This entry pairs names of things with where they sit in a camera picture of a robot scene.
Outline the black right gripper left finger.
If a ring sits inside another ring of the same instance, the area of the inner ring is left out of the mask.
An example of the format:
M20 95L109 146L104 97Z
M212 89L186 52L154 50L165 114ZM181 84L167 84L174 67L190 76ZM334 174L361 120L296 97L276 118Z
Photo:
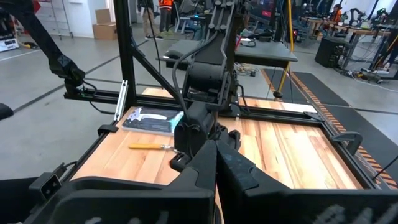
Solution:
M58 190L23 224L210 224L217 146L207 141L169 185L84 177Z

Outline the large brown cardboard box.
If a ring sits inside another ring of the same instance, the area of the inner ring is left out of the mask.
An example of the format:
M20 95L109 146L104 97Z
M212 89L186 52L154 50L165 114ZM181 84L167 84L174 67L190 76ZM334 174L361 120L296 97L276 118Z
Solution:
M95 39L115 40L118 38L116 23L93 24L93 34Z

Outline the white light strip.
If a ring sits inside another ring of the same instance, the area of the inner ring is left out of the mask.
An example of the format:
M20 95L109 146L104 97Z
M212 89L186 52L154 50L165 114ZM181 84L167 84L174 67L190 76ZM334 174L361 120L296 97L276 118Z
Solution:
M124 113L124 106L127 98L127 92L128 92L128 81L123 80L121 84L121 88L119 91L119 96L118 96L118 102L116 105L116 111L114 113L114 120L119 121Z

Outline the black equipment cabinet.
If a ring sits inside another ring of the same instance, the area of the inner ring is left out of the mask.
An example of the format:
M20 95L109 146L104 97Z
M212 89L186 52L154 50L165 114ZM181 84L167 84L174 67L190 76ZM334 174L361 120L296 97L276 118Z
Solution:
M324 37L321 39L315 61L326 68L342 69L351 48L352 45L343 39Z

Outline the black aluminium table frame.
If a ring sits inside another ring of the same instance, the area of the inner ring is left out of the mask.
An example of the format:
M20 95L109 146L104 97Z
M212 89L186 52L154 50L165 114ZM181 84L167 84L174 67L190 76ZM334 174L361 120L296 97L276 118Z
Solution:
M138 61L162 85L168 97L127 94L130 110L136 106L182 110L173 80L168 82L134 46L127 35L127 0L114 0L123 77L134 80ZM256 167L292 189L374 189L375 183L354 157L332 135L316 114L243 106L237 115L232 108L220 112L217 121L229 131L240 132L238 152ZM172 152L129 149L135 143L172 143L174 136L125 131L121 123L98 146L89 149L72 172L72 179L109 177L156 184L169 184L177 172L170 168Z

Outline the dark tool package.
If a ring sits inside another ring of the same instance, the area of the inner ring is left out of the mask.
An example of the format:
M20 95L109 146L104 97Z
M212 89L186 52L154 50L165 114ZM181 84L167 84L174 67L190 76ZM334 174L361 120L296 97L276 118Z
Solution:
M138 107L122 123L123 130L173 136L184 112Z

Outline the black floor mat orange stripes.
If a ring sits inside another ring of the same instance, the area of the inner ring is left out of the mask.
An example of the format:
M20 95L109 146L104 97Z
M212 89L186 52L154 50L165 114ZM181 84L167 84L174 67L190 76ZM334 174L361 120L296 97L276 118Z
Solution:
M336 133L357 132L363 137L355 156L378 184L398 190L398 145L362 117L344 99L311 73L286 76L282 98L286 103L312 105Z

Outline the black table clamp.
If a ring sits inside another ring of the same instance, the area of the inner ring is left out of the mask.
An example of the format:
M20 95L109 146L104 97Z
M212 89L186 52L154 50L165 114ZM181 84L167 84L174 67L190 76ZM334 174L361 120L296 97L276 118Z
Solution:
M346 149L347 151L354 156L359 149L363 137L360 133L354 131L348 131L344 133L339 133L331 137L333 142L347 142Z
M111 124L103 124L97 129L98 136L102 134L116 133L118 131L118 127Z

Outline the person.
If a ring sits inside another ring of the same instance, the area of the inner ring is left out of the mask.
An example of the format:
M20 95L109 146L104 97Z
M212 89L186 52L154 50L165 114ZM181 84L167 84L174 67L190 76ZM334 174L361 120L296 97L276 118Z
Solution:
M339 21L341 19L341 9L342 9L341 4L335 4L333 6L333 12L330 17L330 22L339 23Z
M172 6L174 0L159 0L160 32L168 32L171 25Z
M137 0L137 10L142 16L145 38L152 39L154 37L155 39L162 40L163 37L155 26L153 0Z

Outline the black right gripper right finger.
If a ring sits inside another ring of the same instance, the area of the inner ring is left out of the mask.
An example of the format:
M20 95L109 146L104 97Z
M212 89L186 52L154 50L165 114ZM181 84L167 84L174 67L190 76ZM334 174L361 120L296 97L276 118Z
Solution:
M226 224L398 224L396 191L291 189L226 143L216 145Z

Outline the yellow-handled screwdriver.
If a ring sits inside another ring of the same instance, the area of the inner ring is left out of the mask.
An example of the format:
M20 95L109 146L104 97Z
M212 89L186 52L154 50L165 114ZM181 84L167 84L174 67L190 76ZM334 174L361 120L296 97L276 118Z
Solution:
M130 144L129 149L150 149L150 150L163 150L179 153L173 146L165 144Z

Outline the small brown cardboard box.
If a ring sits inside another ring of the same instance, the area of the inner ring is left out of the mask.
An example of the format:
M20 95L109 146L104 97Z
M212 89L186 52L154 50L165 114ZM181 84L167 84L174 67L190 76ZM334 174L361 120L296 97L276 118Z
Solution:
M98 9L95 11L95 15L97 24L105 24L111 22L109 9Z

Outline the wooden workbench with robot arms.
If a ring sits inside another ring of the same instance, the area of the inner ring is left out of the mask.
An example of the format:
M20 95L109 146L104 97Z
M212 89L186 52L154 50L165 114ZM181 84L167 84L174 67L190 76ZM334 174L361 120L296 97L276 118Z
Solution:
M343 38L351 34L350 40L348 41L350 49L341 66L342 69L345 69L349 62L364 62L364 60L352 59L354 49L361 37L371 36L373 40L375 40L376 37L381 36L382 41L385 41L393 33L394 29L398 29L398 27L391 24L372 25L368 20L359 21L355 26L352 26L351 23L344 24L343 22L331 22L326 25L328 37Z

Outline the dark grey work table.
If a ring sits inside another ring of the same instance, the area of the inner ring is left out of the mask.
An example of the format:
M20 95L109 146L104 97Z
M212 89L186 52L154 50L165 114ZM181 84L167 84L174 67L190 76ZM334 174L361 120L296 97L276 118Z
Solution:
M173 70L186 64L189 75L202 73L223 75L232 72L235 62L285 68L297 58L280 42L263 42L255 47L241 47L238 38L216 36L214 40L179 40L159 57Z

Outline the yellow pole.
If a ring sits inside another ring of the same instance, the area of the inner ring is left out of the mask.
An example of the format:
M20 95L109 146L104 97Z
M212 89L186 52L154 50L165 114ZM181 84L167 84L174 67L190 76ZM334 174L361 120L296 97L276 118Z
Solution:
M292 1L291 0L278 0L280 6L279 20L277 23L277 31L275 34L275 40L282 42L289 50L290 53L294 51L294 40L293 40L293 25L292 25ZM274 92L275 100L279 101L282 94L282 87L285 79L289 78L290 87L292 87L292 81L290 77L290 62L287 62L287 66L282 72L282 77L279 82L277 90Z

